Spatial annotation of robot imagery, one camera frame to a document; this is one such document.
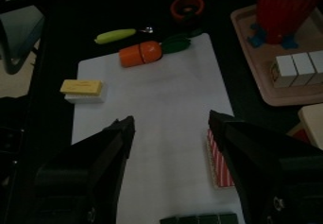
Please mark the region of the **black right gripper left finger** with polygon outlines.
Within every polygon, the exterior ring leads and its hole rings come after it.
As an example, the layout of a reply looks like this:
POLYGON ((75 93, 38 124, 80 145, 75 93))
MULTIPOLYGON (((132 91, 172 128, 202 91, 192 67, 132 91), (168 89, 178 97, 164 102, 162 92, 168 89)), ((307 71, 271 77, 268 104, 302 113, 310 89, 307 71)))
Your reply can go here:
POLYGON ((24 224, 116 224, 135 120, 116 120, 67 147, 35 177, 35 207, 24 224))

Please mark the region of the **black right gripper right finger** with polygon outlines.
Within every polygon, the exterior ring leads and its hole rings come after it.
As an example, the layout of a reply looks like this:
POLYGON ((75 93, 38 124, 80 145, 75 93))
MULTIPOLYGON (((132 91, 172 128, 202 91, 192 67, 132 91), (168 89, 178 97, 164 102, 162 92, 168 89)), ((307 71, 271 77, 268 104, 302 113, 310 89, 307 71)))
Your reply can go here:
POLYGON ((323 150, 210 112, 210 129, 238 189, 246 224, 323 224, 323 150))

